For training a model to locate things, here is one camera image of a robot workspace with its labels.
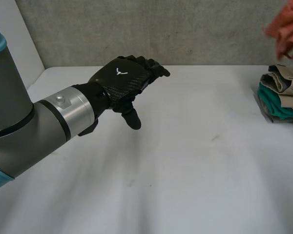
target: concrete wall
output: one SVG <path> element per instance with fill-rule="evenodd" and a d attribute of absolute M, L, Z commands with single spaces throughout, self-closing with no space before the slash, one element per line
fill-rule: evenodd
<path fill-rule="evenodd" d="M 46 68 L 119 55 L 162 64 L 271 64 L 262 28 L 286 0 L 16 0 Z"/>

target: orange cloth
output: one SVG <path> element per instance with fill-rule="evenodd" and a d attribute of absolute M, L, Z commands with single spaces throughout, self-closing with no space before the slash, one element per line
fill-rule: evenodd
<path fill-rule="evenodd" d="M 293 59 L 289 52 L 293 49 L 293 0 L 285 5 L 274 21 L 266 28 L 265 34 L 277 39 L 277 59 L 283 56 Z"/>

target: robotic hand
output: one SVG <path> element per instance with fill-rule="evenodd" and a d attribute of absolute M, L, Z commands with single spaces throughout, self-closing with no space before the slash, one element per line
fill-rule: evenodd
<path fill-rule="evenodd" d="M 141 128 L 141 122 L 132 102 L 149 84 L 162 76 L 169 77 L 170 73 L 153 59 L 120 56 L 94 74 L 88 84 L 74 87 L 87 93 L 89 99 L 92 99 L 90 97 L 92 87 L 96 90 L 93 83 L 99 84 L 108 96 L 107 108 L 121 113 L 129 127 L 138 130 Z M 91 126 L 79 135 L 88 134 L 95 126 Z"/>
<path fill-rule="evenodd" d="M 91 133 L 106 109 L 140 129 L 132 102 L 158 77 L 169 75 L 152 59 L 118 57 L 88 83 L 32 103 L 0 33 L 0 187 L 74 136 Z"/>

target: gray cloth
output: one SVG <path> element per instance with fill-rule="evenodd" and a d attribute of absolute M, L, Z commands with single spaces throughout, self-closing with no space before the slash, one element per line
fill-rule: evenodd
<path fill-rule="evenodd" d="M 266 114 L 266 116 L 269 118 L 269 120 L 272 123 L 293 123 L 293 117 L 287 118 L 287 119 L 280 119 L 279 117 L 273 116 L 272 114 L 270 114 L 269 109 L 267 105 L 265 104 L 265 102 L 260 97 L 258 97 L 258 99 L 260 102 L 261 110 Z"/>

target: white tabletop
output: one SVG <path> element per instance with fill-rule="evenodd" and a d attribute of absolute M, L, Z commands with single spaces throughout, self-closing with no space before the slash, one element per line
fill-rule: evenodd
<path fill-rule="evenodd" d="M 0 189 L 0 234 L 293 233 L 293 125 L 267 123 L 253 97 L 266 66 L 168 66 L 130 129 L 105 111 Z M 33 102 L 99 67 L 47 69 Z"/>

